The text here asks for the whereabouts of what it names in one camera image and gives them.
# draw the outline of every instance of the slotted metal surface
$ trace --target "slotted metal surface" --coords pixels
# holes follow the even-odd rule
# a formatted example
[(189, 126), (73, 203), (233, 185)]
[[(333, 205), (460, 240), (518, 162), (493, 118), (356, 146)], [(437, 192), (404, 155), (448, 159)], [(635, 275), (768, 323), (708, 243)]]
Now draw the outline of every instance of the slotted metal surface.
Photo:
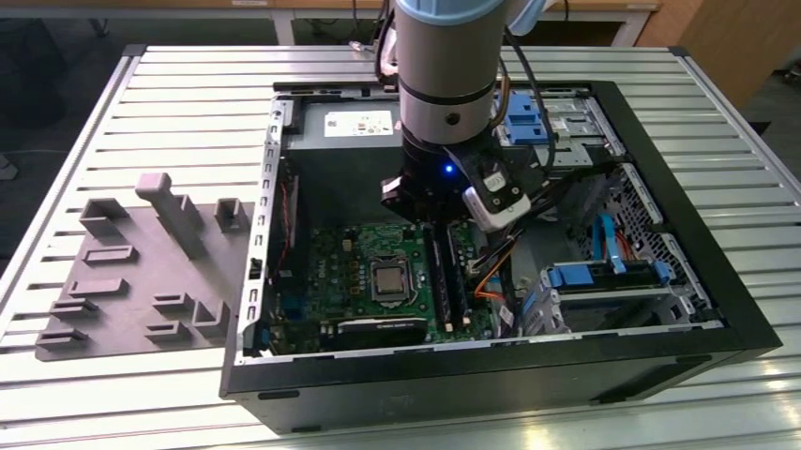
[[(537, 48), (528, 55), (543, 80), (619, 82), (784, 348), (636, 404), (289, 440), (219, 399), (222, 349), (41, 363), (33, 344), (71, 269), (62, 260), (81, 245), (87, 199), (142, 204), (131, 187), (137, 174), (151, 171), (170, 172), (175, 193), (195, 203), (247, 198), (273, 83), (372, 79), (369, 57), (350, 48), (150, 47), (121, 62), (0, 281), (0, 446), (797, 448), (797, 182), (691, 59), (636, 48)], [(513, 53), (505, 58), (524, 80)]]

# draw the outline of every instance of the barcode sticker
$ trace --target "barcode sticker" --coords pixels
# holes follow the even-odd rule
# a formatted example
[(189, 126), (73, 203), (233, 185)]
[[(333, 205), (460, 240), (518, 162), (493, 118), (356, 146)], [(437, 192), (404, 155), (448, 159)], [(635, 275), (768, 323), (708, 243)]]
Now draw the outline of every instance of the barcode sticker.
[(326, 114), (328, 138), (392, 136), (390, 111), (337, 111)]
[(235, 7), (266, 7), (267, 0), (231, 0)]
[(514, 314), (512, 314), (512, 311), (506, 307), (506, 305), (501, 307), (501, 311), (498, 311), (498, 316), (501, 316), (501, 320), (506, 323), (506, 325), (513, 326)]

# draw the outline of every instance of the green motherboard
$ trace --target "green motherboard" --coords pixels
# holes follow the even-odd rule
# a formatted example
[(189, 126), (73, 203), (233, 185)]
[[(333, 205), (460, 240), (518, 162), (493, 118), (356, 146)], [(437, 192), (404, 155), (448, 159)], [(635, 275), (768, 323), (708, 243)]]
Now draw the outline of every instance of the green motherboard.
[[(476, 257), (468, 224), (452, 229), (458, 260), (465, 267)], [(432, 293), (424, 231), (414, 225), (378, 224), (324, 228), (312, 231), (308, 295), (285, 298), (285, 311), (293, 311), (285, 330), (290, 353), (317, 353), (320, 323), (345, 318), (409, 317), (426, 319), (428, 343), (445, 343), (488, 338), (492, 335), (492, 310), (486, 302), (474, 305), (470, 325), (453, 331), (437, 321)], [(376, 266), (404, 266), (404, 279), (410, 292), (398, 301), (377, 301)]]

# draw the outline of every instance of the screw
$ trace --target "screw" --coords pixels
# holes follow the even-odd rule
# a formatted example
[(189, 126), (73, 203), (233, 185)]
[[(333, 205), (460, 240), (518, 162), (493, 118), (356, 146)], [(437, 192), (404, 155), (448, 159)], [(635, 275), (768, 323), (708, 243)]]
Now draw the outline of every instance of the screw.
[(454, 126), (460, 123), (461, 119), (462, 116), (457, 112), (452, 112), (449, 115), (446, 115), (446, 124)]

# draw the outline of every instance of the open computer tower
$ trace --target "open computer tower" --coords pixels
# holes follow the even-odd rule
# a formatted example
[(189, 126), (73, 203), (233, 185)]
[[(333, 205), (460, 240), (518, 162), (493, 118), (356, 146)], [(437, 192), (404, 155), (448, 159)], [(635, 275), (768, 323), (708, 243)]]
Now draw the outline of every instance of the open computer tower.
[[(620, 163), (528, 222), (485, 284), (510, 303), (473, 295), (474, 224), (440, 236), (442, 255), (428, 225), (381, 204), (397, 95), (276, 89), (221, 395), (277, 433), (640, 399), (781, 345), (615, 83), (544, 83), (555, 168)], [(497, 139), (524, 164), (548, 150), (532, 92), (514, 95)], [(444, 258), (465, 285), (448, 299)]]

